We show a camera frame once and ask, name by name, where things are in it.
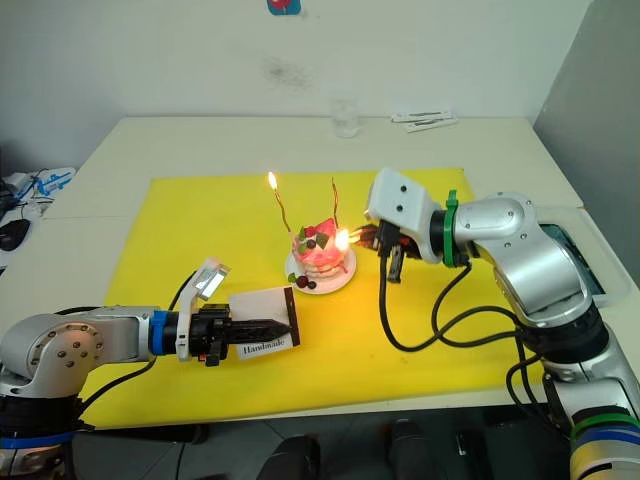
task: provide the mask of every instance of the candle flame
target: candle flame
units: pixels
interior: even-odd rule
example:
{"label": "candle flame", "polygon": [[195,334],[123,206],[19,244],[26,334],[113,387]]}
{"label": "candle flame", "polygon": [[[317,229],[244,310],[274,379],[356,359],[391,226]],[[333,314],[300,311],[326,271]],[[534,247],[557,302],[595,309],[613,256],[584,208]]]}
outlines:
{"label": "candle flame", "polygon": [[343,228],[336,235],[336,247],[338,250],[345,251],[349,248],[349,230]]}
{"label": "candle flame", "polygon": [[278,188],[278,182],[276,181],[276,176],[273,174],[273,172],[269,172],[269,185],[274,190]]}

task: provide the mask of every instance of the yellow mat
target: yellow mat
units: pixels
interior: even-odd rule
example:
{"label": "yellow mat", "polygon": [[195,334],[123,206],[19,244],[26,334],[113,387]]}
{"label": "yellow mat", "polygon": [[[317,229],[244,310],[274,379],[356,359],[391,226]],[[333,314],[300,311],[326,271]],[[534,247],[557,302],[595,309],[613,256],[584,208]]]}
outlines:
{"label": "yellow mat", "polygon": [[[460,169],[405,172],[444,203],[449,188],[471,199]],[[335,174],[342,225],[362,225],[375,172]],[[293,230],[331,216],[330,174],[279,175],[279,191]],[[236,292],[286,284],[288,236],[264,175],[167,178],[152,182],[115,271],[105,304],[166,308],[184,278],[207,256],[232,268],[212,301]],[[154,368],[98,400],[83,417],[100,428],[206,422],[341,404],[440,394],[502,386],[516,362],[513,342],[474,349],[435,344],[419,353],[395,350],[378,316],[378,258],[356,249],[355,277],[324,296],[296,293],[301,345],[292,350],[239,361],[235,349],[217,368],[197,361],[159,358]],[[389,285],[393,330],[405,344],[430,334],[433,302],[457,270],[405,260],[401,285]],[[440,322],[481,304],[506,303],[491,268],[474,262],[469,277],[441,308]],[[509,320],[480,314],[465,320],[450,337],[470,340],[511,329]],[[86,398],[107,381],[139,368],[107,365],[91,373]]]}

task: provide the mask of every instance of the computer mouse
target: computer mouse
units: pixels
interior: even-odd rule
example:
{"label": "computer mouse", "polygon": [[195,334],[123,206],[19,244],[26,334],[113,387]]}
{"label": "computer mouse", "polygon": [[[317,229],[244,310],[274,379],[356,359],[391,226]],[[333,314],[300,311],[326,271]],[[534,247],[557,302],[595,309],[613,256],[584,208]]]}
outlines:
{"label": "computer mouse", "polygon": [[23,218],[0,227],[0,249],[10,252],[18,248],[29,231],[29,225],[31,222]]}

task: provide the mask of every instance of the white wall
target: white wall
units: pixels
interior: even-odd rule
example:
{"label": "white wall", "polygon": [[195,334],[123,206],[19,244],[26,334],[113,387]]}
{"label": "white wall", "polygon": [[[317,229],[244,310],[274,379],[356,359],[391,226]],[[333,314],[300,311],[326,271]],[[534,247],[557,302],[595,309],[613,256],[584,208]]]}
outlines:
{"label": "white wall", "polygon": [[80,165],[123,115],[386,115],[451,105],[534,120],[589,0],[0,0],[0,142]]}

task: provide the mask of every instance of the cake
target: cake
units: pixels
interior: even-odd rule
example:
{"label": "cake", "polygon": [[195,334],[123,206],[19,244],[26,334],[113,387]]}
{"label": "cake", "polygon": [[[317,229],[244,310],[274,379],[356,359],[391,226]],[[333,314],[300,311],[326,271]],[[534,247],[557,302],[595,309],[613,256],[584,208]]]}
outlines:
{"label": "cake", "polygon": [[302,227],[293,239],[293,256],[309,280],[346,273],[347,248],[336,245],[337,228],[333,218],[310,227]]}

